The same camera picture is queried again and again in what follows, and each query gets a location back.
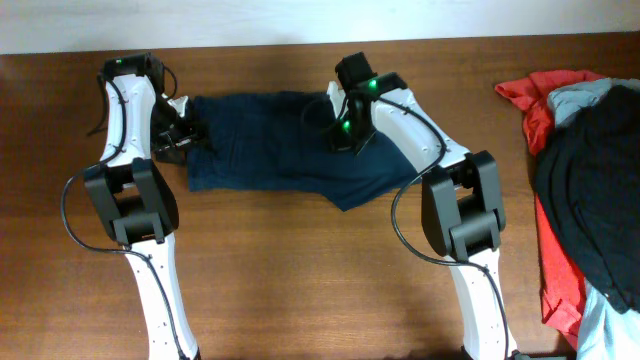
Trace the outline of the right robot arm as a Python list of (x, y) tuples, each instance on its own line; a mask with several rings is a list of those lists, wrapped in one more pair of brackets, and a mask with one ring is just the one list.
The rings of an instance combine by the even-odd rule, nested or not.
[(515, 359), (499, 281), (500, 234), (506, 226), (497, 164), (448, 136), (395, 72), (374, 72), (361, 53), (344, 57), (327, 96), (336, 117), (332, 148), (360, 153), (376, 135), (388, 138), (416, 170), (421, 225), (433, 256), (450, 269), (469, 359)]

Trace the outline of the navy blue shorts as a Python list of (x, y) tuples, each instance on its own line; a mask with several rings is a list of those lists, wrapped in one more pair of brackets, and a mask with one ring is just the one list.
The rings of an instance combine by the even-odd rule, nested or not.
[(333, 120), (333, 108), (321, 93), (198, 96), (193, 105), (208, 142), (187, 154), (192, 192), (300, 191), (348, 211), (417, 175), (382, 134), (359, 154), (331, 151), (320, 130)]

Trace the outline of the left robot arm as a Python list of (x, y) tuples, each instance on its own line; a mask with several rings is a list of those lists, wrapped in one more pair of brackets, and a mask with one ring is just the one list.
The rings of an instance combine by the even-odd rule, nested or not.
[(99, 73), (107, 131), (83, 182), (114, 253), (132, 269), (152, 359), (198, 359), (175, 265), (179, 212), (158, 163), (183, 164), (206, 138), (191, 100), (166, 94), (172, 71), (150, 53), (117, 57)]

